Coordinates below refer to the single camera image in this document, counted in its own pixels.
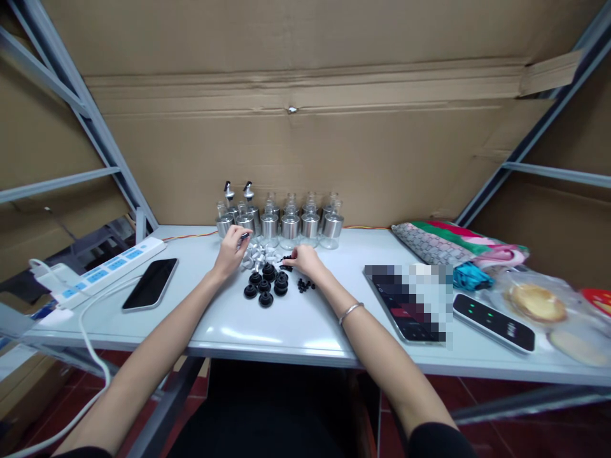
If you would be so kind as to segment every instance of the black plastic cap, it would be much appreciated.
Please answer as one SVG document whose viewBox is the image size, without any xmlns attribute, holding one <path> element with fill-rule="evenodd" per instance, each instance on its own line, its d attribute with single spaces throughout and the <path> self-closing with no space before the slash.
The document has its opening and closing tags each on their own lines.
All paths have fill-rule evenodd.
<svg viewBox="0 0 611 458">
<path fill-rule="evenodd" d="M 253 274 L 250 276 L 250 278 L 248 279 L 248 281 L 250 282 L 250 284 L 253 284 L 255 286 L 257 286 L 259 283 L 261 283 L 261 280 L 263 280 L 263 278 L 261 277 L 260 274 L 253 272 Z"/>
<path fill-rule="evenodd" d="M 272 289 L 272 286 L 269 284 L 269 281 L 261 280 L 261 283 L 259 283 L 259 291 L 261 293 L 265 293 L 269 291 L 270 289 Z"/>
<path fill-rule="evenodd" d="M 278 297 L 284 296 L 287 291 L 288 291 L 288 288 L 279 288 L 277 285 L 274 286 L 274 292 L 275 292 L 276 296 L 278 296 Z"/>
<path fill-rule="evenodd" d="M 267 291 L 261 293 L 261 295 L 259 296 L 259 304 L 261 304 L 261 307 L 266 309 L 273 303 L 274 303 L 274 297 Z"/>
<path fill-rule="evenodd" d="M 276 282 L 288 282 L 288 275 L 286 272 L 278 272 L 276 276 Z"/>
<path fill-rule="evenodd" d="M 270 263 L 266 263 L 263 267 L 263 278 L 270 282 L 276 279 L 276 269 Z"/>
<path fill-rule="evenodd" d="M 246 296 L 249 299 L 254 298 L 257 295 L 258 291 L 256 290 L 256 288 L 249 284 L 244 288 L 244 296 Z"/>
</svg>

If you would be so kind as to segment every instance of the round flatbread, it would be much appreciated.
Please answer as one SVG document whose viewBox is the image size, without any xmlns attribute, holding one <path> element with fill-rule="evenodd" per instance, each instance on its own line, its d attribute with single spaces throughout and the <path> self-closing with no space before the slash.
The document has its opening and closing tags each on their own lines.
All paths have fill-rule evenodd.
<svg viewBox="0 0 611 458">
<path fill-rule="evenodd" d="M 525 283 L 509 292 L 511 303 L 524 315 L 542 323 L 558 323 L 566 319 L 565 304 L 545 288 Z"/>
</svg>

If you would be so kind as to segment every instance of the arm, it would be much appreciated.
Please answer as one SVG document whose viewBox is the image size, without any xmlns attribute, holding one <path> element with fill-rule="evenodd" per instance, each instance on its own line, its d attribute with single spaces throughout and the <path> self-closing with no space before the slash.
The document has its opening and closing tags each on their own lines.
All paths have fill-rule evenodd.
<svg viewBox="0 0 611 458">
<path fill-rule="evenodd" d="M 248 241 L 235 248 L 246 232 L 251 230 L 231 226 L 213 269 L 132 353 L 55 455 L 86 446 L 118 452 L 142 407 L 182 355 L 212 297 L 240 264 Z"/>
<path fill-rule="evenodd" d="M 358 303 L 324 266 L 311 246 L 298 246 L 293 259 L 284 260 L 284 264 L 296 266 L 308 275 L 322 290 L 338 318 Z M 417 426 L 427 422 L 456 428 L 424 374 L 365 307 L 350 312 L 343 327 L 358 359 L 386 393 L 408 436 Z"/>
</svg>

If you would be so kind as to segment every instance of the phone screen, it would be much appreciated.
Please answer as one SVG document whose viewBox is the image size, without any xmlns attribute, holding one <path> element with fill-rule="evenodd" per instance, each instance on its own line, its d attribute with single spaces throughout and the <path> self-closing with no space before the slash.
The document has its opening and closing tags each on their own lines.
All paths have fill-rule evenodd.
<svg viewBox="0 0 611 458">
<path fill-rule="evenodd" d="M 164 292 L 165 284 L 172 275 L 177 262 L 176 258 L 151 262 L 123 304 L 123 309 L 132 310 L 147 307 L 159 301 L 161 294 Z"/>
</svg>

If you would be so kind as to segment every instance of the black sleeve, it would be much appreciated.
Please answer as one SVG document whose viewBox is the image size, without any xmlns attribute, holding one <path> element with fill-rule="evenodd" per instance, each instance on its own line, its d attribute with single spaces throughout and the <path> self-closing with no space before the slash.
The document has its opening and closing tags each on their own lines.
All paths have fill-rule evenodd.
<svg viewBox="0 0 611 458">
<path fill-rule="evenodd" d="M 103 448 L 81 447 L 70 450 L 65 454 L 58 455 L 55 458 L 113 458 L 113 456 Z"/>
<path fill-rule="evenodd" d="M 443 423 L 424 423 L 413 430 L 407 445 L 409 458 L 477 458 L 469 441 Z"/>
</svg>

